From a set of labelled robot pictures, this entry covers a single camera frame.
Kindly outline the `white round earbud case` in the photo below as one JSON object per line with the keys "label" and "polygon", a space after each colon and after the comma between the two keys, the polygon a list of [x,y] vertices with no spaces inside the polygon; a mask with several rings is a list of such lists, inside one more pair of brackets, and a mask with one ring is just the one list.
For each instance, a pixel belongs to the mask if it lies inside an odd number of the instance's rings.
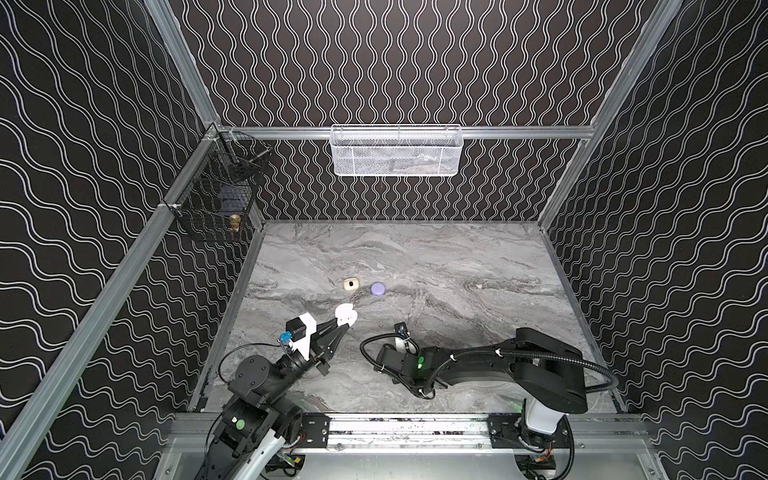
{"label": "white round earbud case", "polygon": [[353,326],[358,319],[358,312],[353,303],[343,303],[335,308],[334,316],[339,327]]}

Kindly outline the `cream earbud charging case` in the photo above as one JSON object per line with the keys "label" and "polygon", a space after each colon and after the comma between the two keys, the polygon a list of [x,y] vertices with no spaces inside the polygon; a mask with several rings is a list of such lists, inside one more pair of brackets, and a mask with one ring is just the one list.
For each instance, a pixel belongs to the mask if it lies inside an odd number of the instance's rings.
{"label": "cream earbud charging case", "polygon": [[360,288],[360,281],[356,277],[347,278],[343,282],[343,287],[346,291],[356,291]]}

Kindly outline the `purple round earbud case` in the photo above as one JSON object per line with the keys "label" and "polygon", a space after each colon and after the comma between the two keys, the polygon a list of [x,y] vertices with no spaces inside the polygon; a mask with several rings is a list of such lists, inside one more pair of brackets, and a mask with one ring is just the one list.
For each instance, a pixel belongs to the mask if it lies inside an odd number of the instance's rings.
{"label": "purple round earbud case", "polygon": [[381,282],[375,282],[371,285],[370,291],[374,296],[383,296],[386,293],[386,286]]}

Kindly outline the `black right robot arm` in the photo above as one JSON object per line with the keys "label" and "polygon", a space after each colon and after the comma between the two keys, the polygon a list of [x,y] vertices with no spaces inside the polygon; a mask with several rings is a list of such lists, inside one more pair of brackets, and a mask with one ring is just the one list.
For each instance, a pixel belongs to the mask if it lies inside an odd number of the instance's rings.
{"label": "black right robot arm", "polygon": [[363,340],[360,352],[375,371],[416,398],[432,400],[440,387],[509,382],[532,398],[522,408],[520,430],[552,436],[563,418],[588,411],[587,396],[618,386],[607,367],[538,330],[522,327],[512,339],[465,349],[420,347],[403,323],[392,333]]}

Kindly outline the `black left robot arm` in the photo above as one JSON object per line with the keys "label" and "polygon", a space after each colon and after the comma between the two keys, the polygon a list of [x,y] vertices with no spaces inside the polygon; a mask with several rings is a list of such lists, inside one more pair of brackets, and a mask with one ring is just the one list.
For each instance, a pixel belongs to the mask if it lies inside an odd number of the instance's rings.
{"label": "black left robot arm", "polygon": [[326,375],[330,361],[357,320],[355,311],[317,322],[305,313],[286,322],[276,342],[283,355],[272,362],[251,355],[227,382],[231,397],[206,437],[197,479],[257,479],[273,457],[301,439],[303,410],[286,398],[311,369]]}

